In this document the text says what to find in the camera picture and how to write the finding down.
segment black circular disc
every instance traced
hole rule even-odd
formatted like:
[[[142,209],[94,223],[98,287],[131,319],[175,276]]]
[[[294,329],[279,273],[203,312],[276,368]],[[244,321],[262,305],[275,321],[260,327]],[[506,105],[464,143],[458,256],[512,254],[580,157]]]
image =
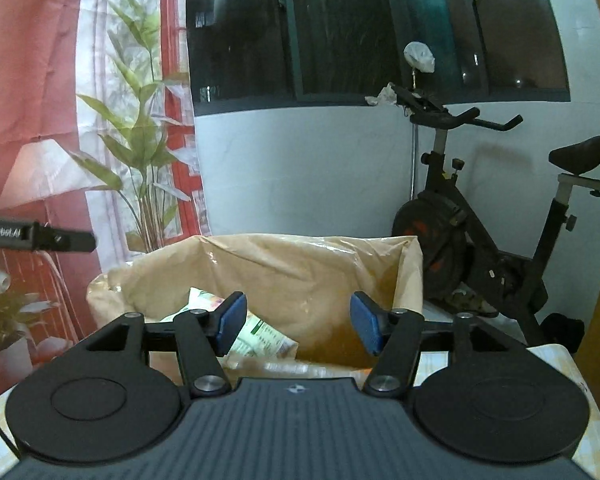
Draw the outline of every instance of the black circular disc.
[[[455,291],[460,283],[466,235],[464,229],[450,227],[449,220],[453,214],[452,209],[442,202],[436,208],[417,198],[404,204],[395,215],[392,236],[417,236],[424,260],[427,260],[428,251],[437,246],[439,237],[448,237],[429,267],[423,269],[425,299],[441,300]]]
[[[11,393],[6,415],[26,453],[85,464],[149,446],[174,423],[180,404],[175,384],[139,360],[85,352],[25,379]]]
[[[436,372],[416,393],[416,418],[442,444],[480,460],[530,463],[573,452],[589,422],[587,398],[528,357],[475,354]]]

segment snack package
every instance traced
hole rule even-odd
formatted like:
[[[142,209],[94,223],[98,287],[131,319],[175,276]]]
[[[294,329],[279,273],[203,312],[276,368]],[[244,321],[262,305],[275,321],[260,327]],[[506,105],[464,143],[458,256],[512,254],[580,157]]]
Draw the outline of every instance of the snack package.
[[[172,321],[178,314],[195,308],[212,312],[223,301],[223,298],[218,298],[210,292],[192,286],[189,290],[189,302],[186,306],[160,321]],[[247,311],[247,320],[229,350],[228,356],[293,359],[296,357],[297,351],[298,343],[296,341],[269,326],[254,313]]]

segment exercise bike flywheel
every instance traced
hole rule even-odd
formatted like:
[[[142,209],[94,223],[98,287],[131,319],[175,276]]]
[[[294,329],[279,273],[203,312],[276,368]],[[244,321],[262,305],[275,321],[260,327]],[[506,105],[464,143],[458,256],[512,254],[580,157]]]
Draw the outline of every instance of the exercise bike flywheel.
[[[417,198],[396,213],[392,236],[417,236],[422,249],[424,298],[442,300],[458,288],[464,271],[466,235],[451,225],[456,211],[445,202],[435,206]]]

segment ribbed gray surface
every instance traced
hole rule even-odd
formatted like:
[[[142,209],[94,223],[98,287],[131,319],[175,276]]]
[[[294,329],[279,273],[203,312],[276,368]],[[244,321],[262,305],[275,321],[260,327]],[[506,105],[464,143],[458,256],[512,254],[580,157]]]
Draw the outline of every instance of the ribbed gray surface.
[[[567,459],[533,467],[471,462],[436,446],[395,401],[348,379],[244,379],[195,402],[176,430],[143,455],[97,468],[25,460],[5,480],[568,480]]]

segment exercise bike frame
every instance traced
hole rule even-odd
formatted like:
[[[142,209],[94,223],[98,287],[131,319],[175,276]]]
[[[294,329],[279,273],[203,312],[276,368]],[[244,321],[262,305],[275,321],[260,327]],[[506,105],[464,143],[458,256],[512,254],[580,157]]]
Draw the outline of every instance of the exercise bike frame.
[[[600,180],[572,174],[560,174],[558,190],[551,202],[533,258],[506,253],[498,249],[477,214],[456,187],[457,173],[451,178],[445,176],[447,134],[448,130],[437,128],[432,152],[426,153],[422,157],[422,162],[428,166],[428,171],[425,190],[418,197],[426,200],[428,194],[435,193],[455,205],[457,209],[452,217],[452,222],[450,222],[449,233],[452,229],[461,228],[468,234],[472,243],[468,247],[470,254],[465,258],[465,269],[461,281],[480,294],[504,316],[517,320],[528,345],[545,344],[546,340],[534,315],[546,301],[542,275],[563,224],[569,220],[568,229],[573,228],[575,217],[568,218],[566,215],[571,189],[573,186],[581,186],[600,191]],[[425,268],[433,261],[435,253],[442,248],[442,245],[441,242],[439,248],[432,250],[432,254],[424,261]],[[509,270],[513,261],[518,264],[520,269],[522,284],[510,282]],[[532,298],[535,294],[544,296],[544,299],[541,300],[542,304],[532,308]]]

